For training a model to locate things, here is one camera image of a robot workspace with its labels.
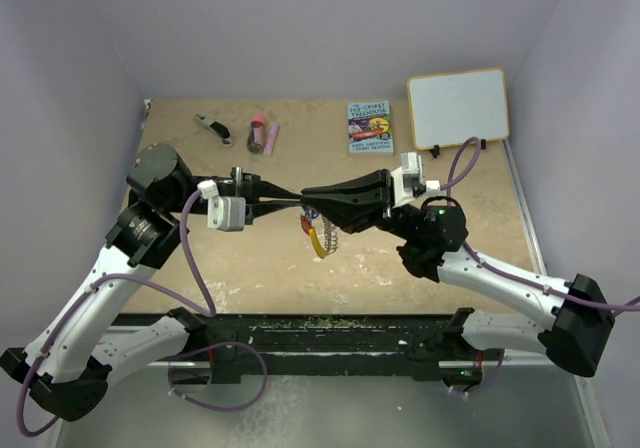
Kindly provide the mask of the metal keyring organizer with rings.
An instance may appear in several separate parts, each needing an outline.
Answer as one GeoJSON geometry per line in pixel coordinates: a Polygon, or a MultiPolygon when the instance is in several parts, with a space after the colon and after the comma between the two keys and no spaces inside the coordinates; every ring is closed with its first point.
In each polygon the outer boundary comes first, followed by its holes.
{"type": "Polygon", "coordinates": [[[315,219],[311,219],[306,213],[308,207],[310,206],[302,206],[301,215],[306,216],[310,220],[312,227],[308,234],[303,233],[309,238],[315,255],[320,259],[325,259],[334,254],[338,249],[339,236],[337,227],[319,211],[320,215],[315,219]]]}

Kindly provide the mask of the red key tag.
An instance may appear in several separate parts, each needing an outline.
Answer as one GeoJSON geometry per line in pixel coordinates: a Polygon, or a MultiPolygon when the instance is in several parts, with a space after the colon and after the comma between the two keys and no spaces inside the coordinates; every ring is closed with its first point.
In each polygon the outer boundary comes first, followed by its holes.
{"type": "Polygon", "coordinates": [[[300,216],[300,224],[301,224],[301,228],[302,228],[303,232],[308,234],[310,228],[312,227],[312,224],[311,224],[310,220],[306,216],[301,215],[300,216]]]}

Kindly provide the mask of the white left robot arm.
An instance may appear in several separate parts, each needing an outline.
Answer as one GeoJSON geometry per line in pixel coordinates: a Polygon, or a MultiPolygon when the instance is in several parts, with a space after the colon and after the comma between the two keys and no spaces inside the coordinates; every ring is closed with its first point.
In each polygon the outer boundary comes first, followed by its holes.
{"type": "Polygon", "coordinates": [[[188,243],[190,214],[204,214],[209,227],[232,232],[299,203],[298,194],[239,168],[227,178],[195,176],[168,144],[141,150],[126,182],[127,206],[80,287],[36,339],[1,356],[2,369],[21,385],[16,418],[27,437],[39,434],[25,423],[28,399],[54,420],[77,421],[129,374],[165,357],[202,355],[201,321],[215,316],[216,307],[188,243]],[[181,308],[125,341],[101,344],[142,287],[169,296],[181,308]]]}

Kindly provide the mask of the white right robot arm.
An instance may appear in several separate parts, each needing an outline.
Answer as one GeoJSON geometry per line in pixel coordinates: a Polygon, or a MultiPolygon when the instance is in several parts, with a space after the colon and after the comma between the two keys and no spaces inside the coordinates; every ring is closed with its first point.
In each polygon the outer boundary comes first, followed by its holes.
{"type": "Polygon", "coordinates": [[[304,204],[349,234],[376,227],[403,240],[397,252],[417,278],[462,287],[511,309],[472,309],[445,334],[446,351],[467,359],[477,350],[539,353],[573,375],[595,375],[615,324],[598,283],[539,275],[473,250],[461,205],[415,169],[378,170],[334,185],[305,188],[304,204]]]}

